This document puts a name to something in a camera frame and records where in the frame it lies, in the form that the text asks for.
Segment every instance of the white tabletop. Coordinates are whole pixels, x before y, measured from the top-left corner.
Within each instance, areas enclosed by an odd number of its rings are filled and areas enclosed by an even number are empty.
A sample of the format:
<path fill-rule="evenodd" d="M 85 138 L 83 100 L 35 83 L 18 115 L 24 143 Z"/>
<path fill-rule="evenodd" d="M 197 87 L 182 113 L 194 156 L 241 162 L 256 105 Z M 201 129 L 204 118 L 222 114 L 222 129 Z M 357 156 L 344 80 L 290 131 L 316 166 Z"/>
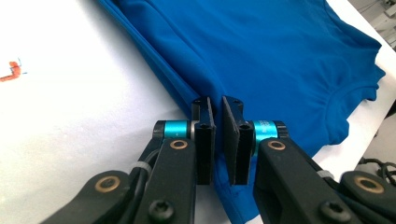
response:
<path fill-rule="evenodd" d="M 385 45 L 347 1 L 329 2 Z M 95 1 L 2 1 L 0 30 L 0 64 L 20 58 L 26 72 L 0 82 L 0 223 L 38 223 L 92 176 L 130 172 L 157 120 L 185 119 L 130 37 Z M 315 157 L 337 178 L 354 169 L 396 98 L 395 62 L 383 47 L 377 64 L 387 75 L 377 100 L 353 112 L 343 144 Z M 210 187 L 198 188 L 195 216 L 196 223 L 229 222 Z"/>

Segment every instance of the orange object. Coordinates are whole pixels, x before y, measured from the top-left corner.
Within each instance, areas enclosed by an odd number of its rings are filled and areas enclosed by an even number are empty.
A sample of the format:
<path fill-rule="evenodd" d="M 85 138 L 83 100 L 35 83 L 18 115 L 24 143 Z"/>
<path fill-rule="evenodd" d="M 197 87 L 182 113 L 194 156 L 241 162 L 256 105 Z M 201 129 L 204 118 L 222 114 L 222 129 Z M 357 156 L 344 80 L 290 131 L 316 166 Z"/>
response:
<path fill-rule="evenodd" d="M 12 79 L 18 78 L 21 75 L 21 68 L 16 62 L 10 62 L 9 66 L 11 68 L 12 75 L 0 77 L 0 82 L 10 81 Z"/>

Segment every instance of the screw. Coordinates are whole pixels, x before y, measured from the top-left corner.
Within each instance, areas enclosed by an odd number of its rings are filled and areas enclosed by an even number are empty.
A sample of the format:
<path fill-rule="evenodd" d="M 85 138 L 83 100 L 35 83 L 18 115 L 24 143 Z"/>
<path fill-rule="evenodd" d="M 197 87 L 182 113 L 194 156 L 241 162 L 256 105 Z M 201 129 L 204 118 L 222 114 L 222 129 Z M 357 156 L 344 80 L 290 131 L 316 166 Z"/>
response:
<path fill-rule="evenodd" d="M 351 215 L 338 202 L 324 202 L 319 208 L 321 214 L 334 223 L 346 223 Z"/>
<path fill-rule="evenodd" d="M 168 223 L 174 213 L 173 205 L 164 200 L 156 200 L 148 208 L 148 215 L 154 223 Z"/>

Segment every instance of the blue fabric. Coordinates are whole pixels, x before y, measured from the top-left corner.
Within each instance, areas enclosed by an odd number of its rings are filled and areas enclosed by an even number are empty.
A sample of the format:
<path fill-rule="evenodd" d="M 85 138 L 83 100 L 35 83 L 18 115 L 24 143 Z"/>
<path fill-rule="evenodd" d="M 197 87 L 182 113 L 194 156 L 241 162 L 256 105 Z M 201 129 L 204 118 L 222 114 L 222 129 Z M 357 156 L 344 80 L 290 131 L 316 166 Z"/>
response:
<path fill-rule="evenodd" d="M 347 137 L 347 117 L 361 100 L 375 100 L 384 76 L 375 65 L 380 44 L 341 21 L 324 0 L 99 1 L 188 116 L 195 98 L 214 102 L 215 187 L 232 223 L 245 223 L 258 210 L 253 178 L 247 186 L 228 184 L 222 95 L 245 103 L 246 120 L 284 121 L 291 138 L 314 156 Z"/>

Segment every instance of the cable tie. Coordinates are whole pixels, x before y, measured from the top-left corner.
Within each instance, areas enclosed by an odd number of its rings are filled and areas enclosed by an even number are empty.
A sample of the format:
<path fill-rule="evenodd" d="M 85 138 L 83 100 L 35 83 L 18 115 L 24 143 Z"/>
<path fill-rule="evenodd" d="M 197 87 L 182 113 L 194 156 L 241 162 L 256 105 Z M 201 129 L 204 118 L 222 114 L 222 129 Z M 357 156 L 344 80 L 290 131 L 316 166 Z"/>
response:
<path fill-rule="evenodd" d="M 329 178 L 331 178 L 331 179 L 334 179 L 334 175 L 332 175 L 332 173 L 330 173 L 330 171 L 327 171 L 327 170 L 317 171 L 317 174 L 318 174 L 321 178 L 329 177 Z"/>

